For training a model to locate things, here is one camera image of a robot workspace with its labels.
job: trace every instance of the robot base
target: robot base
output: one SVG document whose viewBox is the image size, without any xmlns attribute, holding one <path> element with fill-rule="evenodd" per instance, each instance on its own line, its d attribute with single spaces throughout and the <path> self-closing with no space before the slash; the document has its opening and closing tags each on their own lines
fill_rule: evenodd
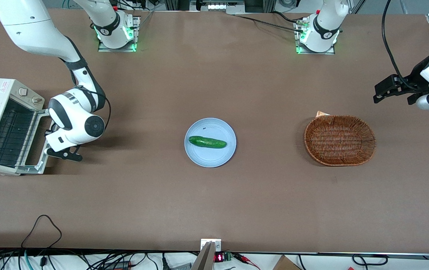
<svg viewBox="0 0 429 270">
<path fill-rule="evenodd" d="M 101 52 L 109 52 L 109 53 L 132 53 L 136 52 L 136 47 L 138 45 L 138 34 L 140 32 L 140 19 L 139 16 L 130 16 L 132 17 L 132 21 L 128 21 L 128 26 L 133 29 L 127 29 L 126 35 L 129 37 L 133 37 L 131 41 L 126 43 L 125 46 L 121 48 L 108 48 L 101 41 L 99 41 L 98 51 Z"/>
<path fill-rule="evenodd" d="M 303 18 L 303 22 L 306 22 L 306 24 L 302 24 L 299 25 L 296 22 L 293 23 L 293 28 L 294 29 L 301 29 L 303 31 L 306 32 L 307 28 L 309 27 L 307 24 L 308 22 L 308 17 Z M 331 48 L 327 51 L 324 52 L 315 52 L 315 51 L 311 51 L 310 49 L 308 49 L 303 43 L 300 42 L 300 39 L 304 38 L 303 35 L 304 33 L 299 33 L 299 32 L 295 32 L 295 45 L 296 45 L 296 53 L 298 54 L 327 54 L 327 55 L 332 55 L 335 54 L 335 47 L 331 46 Z"/>
</svg>

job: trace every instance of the toaster oven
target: toaster oven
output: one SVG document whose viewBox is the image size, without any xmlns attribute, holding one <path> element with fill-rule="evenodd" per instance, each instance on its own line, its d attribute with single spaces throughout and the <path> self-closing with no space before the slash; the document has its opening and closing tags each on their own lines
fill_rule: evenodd
<svg viewBox="0 0 429 270">
<path fill-rule="evenodd" d="M 14 79 L 0 79 L 0 174 L 42 174 L 49 146 L 43 146 L 39 161 L 26 165 L 40 119 L 48 116 L 45 99 Z"/>
</svg>

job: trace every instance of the mounting plate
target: mounting plate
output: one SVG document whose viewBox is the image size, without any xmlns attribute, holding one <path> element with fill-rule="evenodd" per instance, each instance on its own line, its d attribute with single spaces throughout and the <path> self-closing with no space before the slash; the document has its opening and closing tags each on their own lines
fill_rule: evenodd
<svg viewBox="0 0 429 270">
<path fill-rule="evenodd" d="M 293 28 L 294 29 L 301 29 L 303 31 L 306 32 L 306 28 L 308 27 L 308 25 L 299 25 L 296 22 L 293 23 Z M 333 55 L 335 54 L 335 47 L 331 46 L 331 48 L 327 51 L 324 52 L 315 52 L 315 51 L 311 51 L 310 49 L 308 49 L 303 43 L 300 42 L 300 38 L 303 34 L 305 34 L 305 32 L 300 33 L 300 32 L 295 32 L 295 45 L 296 45 L 296 53 L 298 54 L 324 54 L 324 55 Z"/>
<path fill-rule="evenodd" d="M 202 250 L 206 242 L 214 242 L 216 244 L 216 252 L 221 251 L 221 239 L 211 239 L 211 238 L 204 238 L 201 239 L 201 247 L 199 250 Z"/>
<path fill-rule="evenodd" d="M 126 33 L 128 35 L 132 35 L 133 39 L 126 43 L 125 46 L 121 48 L 108 48 L 106 47 L 101 41 L 99 41 L 98 44 L 98 51 L 101 52 L 109 52 L 109 53 L 132 53 L 136 51 L 136 47 L 138 46 L 138 34 L 140 33 L 140 16 L 132 16 L 131 14 L 128 14 L 130 17 L 132 17 L 132 20 L 128 20 L 128 26 L 127 27 L 134 27 L 134 29 L 127 29 Z"/>
</svg>

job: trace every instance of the oven knob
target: oven knob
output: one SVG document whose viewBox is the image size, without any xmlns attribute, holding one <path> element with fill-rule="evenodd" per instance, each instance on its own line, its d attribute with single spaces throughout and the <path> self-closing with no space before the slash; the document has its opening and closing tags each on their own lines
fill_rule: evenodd
<svg viewBox="0 0 429 270">
<path fill-rule="evenodd" d="M 32 101 L 33 101 L 33 104 L 38 104 L 41 101 L 43 101 L 43 99 L 40 98 L 40 97 L 34 96 L 33 99 L 32 99 Z"/>
<path fill-rule="evenodd" d="M 26 97 L 28 95 L 28 89 L 24 87 L 20 87 L 18 90 L 18 94 L 22 97 Z"/>
</svg>

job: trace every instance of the red digital display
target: red digital display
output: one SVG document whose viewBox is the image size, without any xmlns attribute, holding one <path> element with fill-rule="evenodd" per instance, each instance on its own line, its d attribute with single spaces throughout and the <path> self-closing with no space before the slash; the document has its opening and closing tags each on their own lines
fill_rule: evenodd
<svg viewBox="0 0 429 270">
<path fill-rule="evenodd" d="M 221 262 L 223 262 L 224 261 L 224 254 L 223 254 L 223 252 L 217 252 L 214 255 L 214 260 L 213 261 L 215 263 L 221 263 Z"/>
</svg>

